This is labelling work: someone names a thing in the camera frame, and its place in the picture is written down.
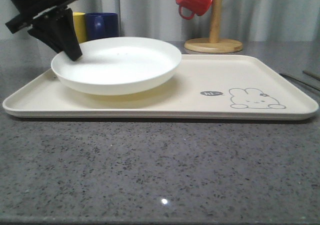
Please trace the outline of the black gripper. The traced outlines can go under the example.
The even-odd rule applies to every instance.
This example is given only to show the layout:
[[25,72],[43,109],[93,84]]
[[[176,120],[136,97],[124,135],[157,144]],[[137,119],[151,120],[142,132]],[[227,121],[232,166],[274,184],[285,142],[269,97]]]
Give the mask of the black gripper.
[[[43,11],[55,7],[63,8],[74,1],[76,0],[11,0],[19,14],[5,25],[14,34],[31,25],[34,17]],[[54,22],[55,25],[47,22],[34,23],[27,32],[56,53],[63,51],[72,61],[76,61],[82,56],[82,51],[74,28],[72,10],[60,10]]]

